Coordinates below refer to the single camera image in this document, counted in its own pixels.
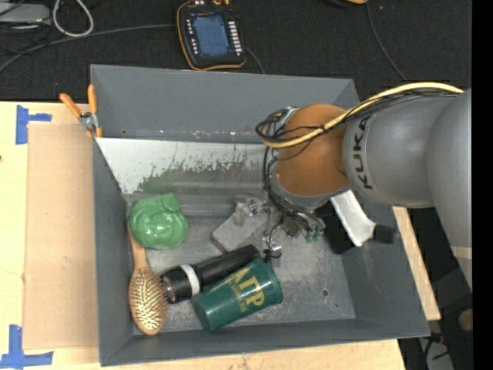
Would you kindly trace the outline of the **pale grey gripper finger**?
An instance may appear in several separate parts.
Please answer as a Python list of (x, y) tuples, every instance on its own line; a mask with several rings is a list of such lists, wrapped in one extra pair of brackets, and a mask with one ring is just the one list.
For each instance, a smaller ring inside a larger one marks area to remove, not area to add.
[(213, 232), (213, 241), (225, 251), (253, 245), (271, 267), (280, 266), (282, 244), (275, 238), (280, 231), (278, 214), (257, 214), (242, 220), (234, 215)]
[(250, 195), (237, 196), (234, 197), (234, 204), (233, 221), (237, 226), (243, 226), (247, 218), (270, 212), (267, 203), (259, 197)]

